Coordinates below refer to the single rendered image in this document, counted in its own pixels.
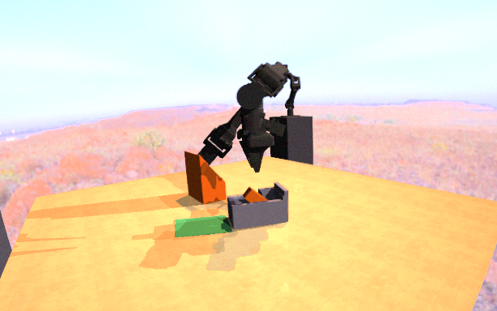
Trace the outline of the orange l-shaped part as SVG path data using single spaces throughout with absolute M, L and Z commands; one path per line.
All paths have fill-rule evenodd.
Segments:
M 261 202 L 268 201 L 267 198 L 263 197 L 261 194 L 257 193 L 252 188 L 248 187 L 248 189 L 243 194 L 244 198 L 249 202 Z

